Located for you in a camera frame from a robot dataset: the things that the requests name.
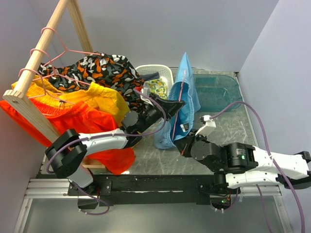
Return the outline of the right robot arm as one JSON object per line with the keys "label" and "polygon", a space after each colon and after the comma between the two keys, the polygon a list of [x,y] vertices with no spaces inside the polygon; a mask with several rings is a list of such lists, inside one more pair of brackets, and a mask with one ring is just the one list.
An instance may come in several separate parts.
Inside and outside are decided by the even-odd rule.
{"label": "right robot arm", "polygon": [[219,146],[195,130],[174,145],[182,156],[213,172],[213,181],[204,186],[208,191],[221,194],[243,186],[279,184],[299,190],[311,185],[311,155],[307,151],[286,155],[239,142]]}

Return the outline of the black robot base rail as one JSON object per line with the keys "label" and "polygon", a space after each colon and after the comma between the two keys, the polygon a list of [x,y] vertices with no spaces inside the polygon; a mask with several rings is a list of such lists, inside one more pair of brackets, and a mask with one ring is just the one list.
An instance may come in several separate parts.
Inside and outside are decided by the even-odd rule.
{"label": "black robot base rail", "polygon": [[85,191],[109,204],[209,205],[212,196],[240,194],[229,188],[223,174],[216,175],[95,175],[95,183]]}

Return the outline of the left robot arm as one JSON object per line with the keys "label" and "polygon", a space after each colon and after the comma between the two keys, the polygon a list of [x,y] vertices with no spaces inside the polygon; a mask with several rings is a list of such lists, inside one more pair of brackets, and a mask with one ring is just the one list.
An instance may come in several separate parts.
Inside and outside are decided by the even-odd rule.
{"label": "left robot arm", "polygon": [[66,130],[45,151],[48,158],[46,171],[59,179],[67,178],[86,195],[93,194],[97,183],[92,173],[82,166],[86,156],[134,146],[144,136],[152,134],[147,130],[159,119],[168,121],[185,105],[183,100],[164,100],[154,93],[140,96],[148,103],[146,111],[143,114],[127,112],[120,128],[89,134]]}

